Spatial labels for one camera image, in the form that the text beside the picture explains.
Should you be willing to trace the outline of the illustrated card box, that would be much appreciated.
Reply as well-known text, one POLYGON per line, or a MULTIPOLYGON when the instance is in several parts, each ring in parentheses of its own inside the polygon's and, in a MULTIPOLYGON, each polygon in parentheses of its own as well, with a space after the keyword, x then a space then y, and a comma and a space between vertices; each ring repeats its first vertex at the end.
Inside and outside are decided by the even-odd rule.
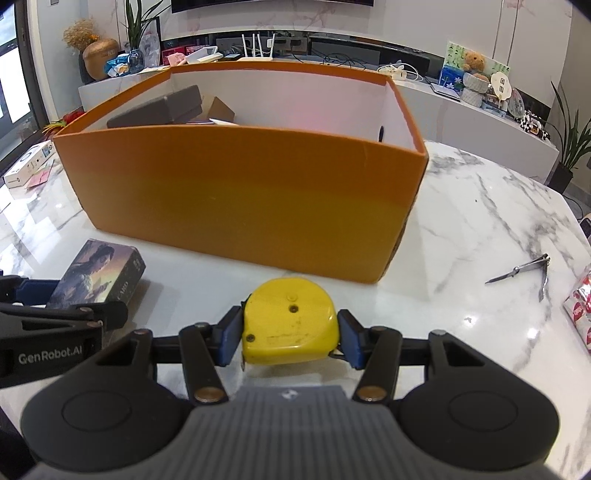
POLYGON ((128 304, 145 271, 132 246, 89 239, 51 294, 47 308, 121 301, 128 304))

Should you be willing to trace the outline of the yellow tape measure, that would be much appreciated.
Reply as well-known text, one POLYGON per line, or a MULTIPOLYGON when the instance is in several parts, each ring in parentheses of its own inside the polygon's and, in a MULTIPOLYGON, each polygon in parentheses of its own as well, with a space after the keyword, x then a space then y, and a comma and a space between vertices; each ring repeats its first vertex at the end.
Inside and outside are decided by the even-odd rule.
POLYGON ((339 344, 335 305, 321 286, 298 277, 273 279, 243 307, 242 357, 253 365, 286 365, 329 356, 339 344))

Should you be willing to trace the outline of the dark grey gift box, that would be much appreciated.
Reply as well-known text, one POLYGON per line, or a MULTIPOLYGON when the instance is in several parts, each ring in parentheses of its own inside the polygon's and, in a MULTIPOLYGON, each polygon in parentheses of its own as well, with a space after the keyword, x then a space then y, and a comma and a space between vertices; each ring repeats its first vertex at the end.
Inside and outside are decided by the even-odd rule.
POLYGON ((202 112, 197 85, 160 96, 121 113, 106 122, 108 128, 184 124, 202 112))

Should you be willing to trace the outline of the brown cardboard box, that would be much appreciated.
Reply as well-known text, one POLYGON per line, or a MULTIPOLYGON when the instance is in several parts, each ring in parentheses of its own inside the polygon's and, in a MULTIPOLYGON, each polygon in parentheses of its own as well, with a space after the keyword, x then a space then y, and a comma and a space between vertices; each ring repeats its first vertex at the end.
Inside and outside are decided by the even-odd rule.
POLYGON ((207 94, 201 98, 201 113, 197 116, 197 119, 199 121, 221 120, 233 123, 235 121, 235 112, 217 96, 207 94))

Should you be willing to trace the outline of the pink sticky note pack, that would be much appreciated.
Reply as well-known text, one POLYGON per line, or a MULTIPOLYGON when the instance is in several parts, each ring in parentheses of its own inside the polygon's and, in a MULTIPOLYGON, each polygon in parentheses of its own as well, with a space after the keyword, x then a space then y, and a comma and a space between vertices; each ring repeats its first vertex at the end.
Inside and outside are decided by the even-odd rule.
POLYGON ((36 188, 38 186, 45 184, 49 180, 50 175, 51 175, 51 168, 44 168, 44 169, 40 170, 39 172, 35 173, 31 177, 31 179, 27 183, 26 188, 28 190, 31 190, 33 188, 36 188))

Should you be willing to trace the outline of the white product box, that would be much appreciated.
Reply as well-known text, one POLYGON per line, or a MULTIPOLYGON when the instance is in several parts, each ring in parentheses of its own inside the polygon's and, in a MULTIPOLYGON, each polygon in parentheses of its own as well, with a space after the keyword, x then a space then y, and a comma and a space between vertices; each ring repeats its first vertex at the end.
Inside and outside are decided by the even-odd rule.
POLYGON ((4 174, 5 185, 8 188, 24 186, 55 152, 52 140, 31 146, 4 174))

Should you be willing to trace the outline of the large orange storage box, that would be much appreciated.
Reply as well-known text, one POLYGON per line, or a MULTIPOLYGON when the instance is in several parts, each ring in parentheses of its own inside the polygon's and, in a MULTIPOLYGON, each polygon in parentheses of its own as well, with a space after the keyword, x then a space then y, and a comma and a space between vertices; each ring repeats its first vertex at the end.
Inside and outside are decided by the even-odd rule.
POLYGON ((54 143, 100 230, 361 283, 387 271, 429 160, 390 77, 290 61, 170 68, 54 143), (228 104, 235 121, 109 126, 191 86, 228 104))

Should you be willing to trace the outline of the metal nail clipper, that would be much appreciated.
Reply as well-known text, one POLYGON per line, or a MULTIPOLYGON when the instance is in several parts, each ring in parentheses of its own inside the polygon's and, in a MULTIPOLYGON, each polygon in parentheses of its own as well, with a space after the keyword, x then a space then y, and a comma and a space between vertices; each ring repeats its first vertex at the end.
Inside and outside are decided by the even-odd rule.
POLYGON ((538 301, 542 302, 546 297, 546 288, 548 284, 548 270, 550 264, 550 256, 547 253, 542 254, 534 260, 527 263, 515 266, 511 271, 497 277, 493 277, 485 282, 486 285, 498 283, 509 278, 514 278, 519 274, 530 272, 534 270, 541 271, 541 284, 538 290, 538 301))

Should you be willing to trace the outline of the red white gift wrap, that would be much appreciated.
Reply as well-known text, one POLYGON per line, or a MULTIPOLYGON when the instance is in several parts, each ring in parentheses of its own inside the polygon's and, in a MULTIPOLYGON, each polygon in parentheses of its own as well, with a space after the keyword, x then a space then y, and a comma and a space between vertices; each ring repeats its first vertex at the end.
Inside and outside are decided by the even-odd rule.
POLYGON ((591 351, 591 271, 587 266, 563 302, 564 311, 582 340, 591 351))

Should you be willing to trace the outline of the golden vase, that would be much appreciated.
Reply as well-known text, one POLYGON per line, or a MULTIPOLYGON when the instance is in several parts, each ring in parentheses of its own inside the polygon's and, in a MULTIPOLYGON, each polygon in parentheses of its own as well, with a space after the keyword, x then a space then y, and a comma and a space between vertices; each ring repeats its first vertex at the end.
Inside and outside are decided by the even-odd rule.
POLYGON ((82 58, 87 73, 93 80, 100 81, 107 77, 104 67, 119 52, 119 44, 112 38, 100 38, 85 48, 82 58))

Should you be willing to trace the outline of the green potted plant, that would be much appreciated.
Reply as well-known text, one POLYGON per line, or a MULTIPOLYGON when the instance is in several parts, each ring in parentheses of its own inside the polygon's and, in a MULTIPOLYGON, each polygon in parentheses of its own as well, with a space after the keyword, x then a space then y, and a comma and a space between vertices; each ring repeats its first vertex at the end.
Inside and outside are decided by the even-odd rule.
POLYGON ((550 176, 548 186, 563 194, 573 179, 573 170, 581 158, 590 154, 590 120, 580 122, 580 110, 571 110, 568 97, 562 86, 551 83, 562 116, 563 126, 559 129, 550 121, 546 122, 560 139, 560 158, 550 176))

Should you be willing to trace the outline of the tall green plant in vase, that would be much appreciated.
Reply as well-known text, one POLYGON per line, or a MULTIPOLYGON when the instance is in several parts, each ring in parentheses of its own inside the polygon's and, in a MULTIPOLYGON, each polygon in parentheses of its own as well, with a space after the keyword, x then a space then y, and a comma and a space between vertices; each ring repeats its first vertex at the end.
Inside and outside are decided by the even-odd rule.
POLYGON ((138 73, 144 69, 144 55, 140 48, 140 42, 150 23, 166 10, 163 3, 163 0, 159 0, 146 10, 143 9, 141 0, 136 0, 135 5, 132 5, 130 0, 126 0, 124 3, 124 25, 129 45, 128 66, 130 74, 138 73))

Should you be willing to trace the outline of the small teddy bear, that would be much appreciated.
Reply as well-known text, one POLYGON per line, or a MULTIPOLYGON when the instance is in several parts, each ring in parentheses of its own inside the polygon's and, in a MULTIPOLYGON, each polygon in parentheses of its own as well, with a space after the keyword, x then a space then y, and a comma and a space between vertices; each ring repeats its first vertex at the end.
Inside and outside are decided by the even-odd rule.
POLYGON ((466 50, 464 52, 462 69, 465 72, 479 78, 485 78, 485 67, 486 59, 481 53, 473 50, 466 50))

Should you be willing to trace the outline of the white wifi router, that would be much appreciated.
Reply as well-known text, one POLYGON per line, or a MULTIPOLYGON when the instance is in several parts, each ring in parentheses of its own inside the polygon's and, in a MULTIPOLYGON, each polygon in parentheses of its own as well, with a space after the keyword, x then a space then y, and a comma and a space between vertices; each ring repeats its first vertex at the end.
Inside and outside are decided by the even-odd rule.
POLYGON ((263 38, 259 34, 252 34, 248 40, 245 34, 242 34, 242 56, 239 61, 266 62, 274 59, 274 43, 276 34, 273 34, 266 41, 266 47, 263 47, 263 38))

